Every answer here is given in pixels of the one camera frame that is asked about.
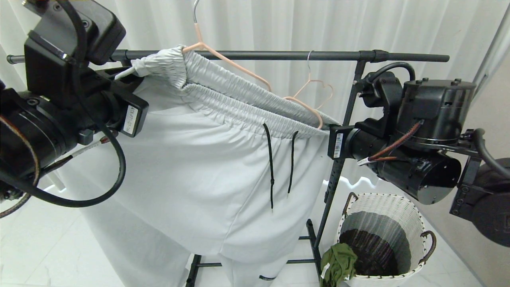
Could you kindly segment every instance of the green garment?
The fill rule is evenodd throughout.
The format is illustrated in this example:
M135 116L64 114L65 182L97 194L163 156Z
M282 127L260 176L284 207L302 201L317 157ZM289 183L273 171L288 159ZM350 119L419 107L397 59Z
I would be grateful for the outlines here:
M320 278L321 287L337 287L337 285L349 278L354 277L356 270L354 263L358 257L345 243L337 243L324 253L320 267L322 275Z

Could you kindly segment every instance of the pink hanger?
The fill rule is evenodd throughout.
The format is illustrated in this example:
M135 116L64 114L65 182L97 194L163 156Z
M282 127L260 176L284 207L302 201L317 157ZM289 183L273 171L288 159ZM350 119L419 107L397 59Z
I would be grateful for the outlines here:
M268 91L271 91L271 85L269 84L268 81L266 81L265 79L263 79L262 77L260 76L257 76L256 74L254 74L253 72L241 67L240 65L234 63L231 59L225 57L224 55L218 53L216 50L214 50L213 48L209 47L207 44L205 44L202 40L202 33L200 32L200 26L198 26L198 21L196 19L196 6L198 5L198 2L200 0L195 0L195 3L193 4L193 20L195 22L195 32L196 32L196 36L198 38L198 43L194 44L194 45L191 45L189 47L186 47L183 49L183 53L187 53L189 51L192 51L194 49L206 49L207 51L211 52L211 54L213 54L214 56L220 58L221 60L227 62L228 64L230 64L231 66L237 68L238 70L254 77L255 79L263 82L266 86L267 86L267 89Z
M318 129L321 129L323 124L324 124L324 121L322 120L322 117L319 115L319 113L317 112L317 109L319 109L320 107L322 107L327 101L329 101L329 99L331 99L333 97L333 93L335 92L335 90L333 89L333 87L329 84L325 84L323 81L321 80L312 80L312 69L310 68L310 54L312 53L313 51L310 51L310 53L308 53L308 57L307 57L307 64L308 64L308 81L303 85L303 87L301 87L301 89L299 89L299 91L297 91L297 93L292 96L292 97L285 97L284 99L285 100L290 100L290 101L295 101L297 103L299 103L301 106L303 106L305 109L309 110L310 112L312 112L316 117L317 119L319 120L319 126L317 127ZM331 94L329 95L329 97L317 108L317 109L313 109L311 108L310 106L308 106L307 104L303 103L302 101L296 99L296 96L308 85L310 84L311 82L319 82L319 83L322 83L322 87L325 88L325 87L330 87L331 88Z

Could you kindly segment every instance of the brown handle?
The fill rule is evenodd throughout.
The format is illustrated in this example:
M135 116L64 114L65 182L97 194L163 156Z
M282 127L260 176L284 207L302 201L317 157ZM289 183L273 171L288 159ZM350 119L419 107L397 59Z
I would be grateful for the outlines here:
M434 234L434 232L428 230L428 231L424 231L420 236L427 237L427 235L430 235L430 237L432 238L432 245L430 246L430 249L428 250L427 254L425 254L425 256L418 262L418 264L422 263L422 262L423 262L423 264L426 264L427 260L430 258L430 256L436 249L436 244L437 244L436 235Z
M347 198L347 202L345 203L344 211L342 211L342 215L345 215L345 216L347 215L347 207L349 206L350 200L353 196L354 196L354 198L356 198L356 200L358 200L358 196L355 193L353 193L353 192L349 193L349 197Z

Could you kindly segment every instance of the clothing rack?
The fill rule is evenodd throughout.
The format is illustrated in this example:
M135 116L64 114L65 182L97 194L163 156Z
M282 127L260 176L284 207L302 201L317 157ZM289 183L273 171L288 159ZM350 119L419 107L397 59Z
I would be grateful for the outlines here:
M116 50L110 57L110 61L120 61L123 66L130 66L130 60L139 59L158 51L130 51L130 50ZM198 54L210 60L219 60L216 56L207 51L196 51ZM310 51L218 51L220 54L231 60L268 60L268 61L306 61ZM357 51L357 52L322 52L314 51L310 54L310 61L356 61L356 68L354 70L353 85L349 94L347 108L342 125L348 126L350 124L352 110L356 101L356 94L359 92L355 83L359 81L365 70L366 63L378 63L384 61L416 61L416 62L448 62L450 57L448 55L433 55L433 54L406 54L406 53L389 53L382 50L371 51ZM11 64L24 62L24 56L9 55L7 60ZM324 232L327 217L331 210L333 198L340 181L340 174L345 163L345 159L335 159L333 167L329 176L329 184L327 186L326 194L324 197L324 212L322 219L315 235L315 230L312 220L307 220L308 236L301 236L299 240L308 240L312 247L313 259L297 259L289 260L288 264L302 264L314 263L317 270L317 276L320 277L322 270L320 268L321 256L319 253L319 244ZM198 269L203 267L218 267L221 263L201 263L201 256L195 255L191 264L186 287L194 287L198 275Z

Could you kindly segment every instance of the screw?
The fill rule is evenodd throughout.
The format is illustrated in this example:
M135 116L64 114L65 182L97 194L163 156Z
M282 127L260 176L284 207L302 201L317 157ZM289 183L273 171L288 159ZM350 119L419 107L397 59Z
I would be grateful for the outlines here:
M37 105L39 105L39 100L38 99L28 99L27 104L29 104L31 106L37 106Z

